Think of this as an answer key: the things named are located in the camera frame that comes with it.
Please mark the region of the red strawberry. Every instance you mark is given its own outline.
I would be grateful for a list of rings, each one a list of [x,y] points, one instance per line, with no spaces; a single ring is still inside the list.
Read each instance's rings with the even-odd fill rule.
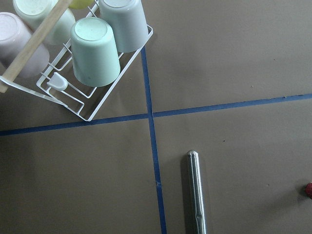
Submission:
[[[309,198],[312,198],[312,182],[306,185],[304,192]]]

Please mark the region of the mint green cup on rack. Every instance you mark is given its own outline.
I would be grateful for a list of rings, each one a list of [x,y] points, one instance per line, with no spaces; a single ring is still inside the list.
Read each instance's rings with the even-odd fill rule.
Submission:
[[[82,18],[73,25],[71,52],[74,75],[86,86],[107,86],[120,74],[113,30],[100,18]]]

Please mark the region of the grey cup on rack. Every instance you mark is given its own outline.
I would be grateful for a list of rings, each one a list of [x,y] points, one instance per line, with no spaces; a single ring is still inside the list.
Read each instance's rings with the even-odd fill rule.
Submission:
[[[129,53],[143,47],[148,27],[140,0],[100,0],[100,16],[113,29],[117,51]]]

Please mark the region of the yellow cup on rack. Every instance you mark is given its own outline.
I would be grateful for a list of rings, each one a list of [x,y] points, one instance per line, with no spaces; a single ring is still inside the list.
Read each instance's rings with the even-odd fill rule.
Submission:
[[[72,0],[69,4],[70,9],[84,9],[90,6],[94,1],[93,0]]]

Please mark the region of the pink cup on rack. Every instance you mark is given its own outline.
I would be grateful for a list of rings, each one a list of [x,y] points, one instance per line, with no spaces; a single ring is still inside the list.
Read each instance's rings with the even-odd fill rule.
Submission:
[[[0,62],[8,67],[24,48],[32,33],[24,22],[15,14],[0,14]],[[50,54],[41,44],[20,71],[19,77],[31,78],[39,75],[48,65]]]

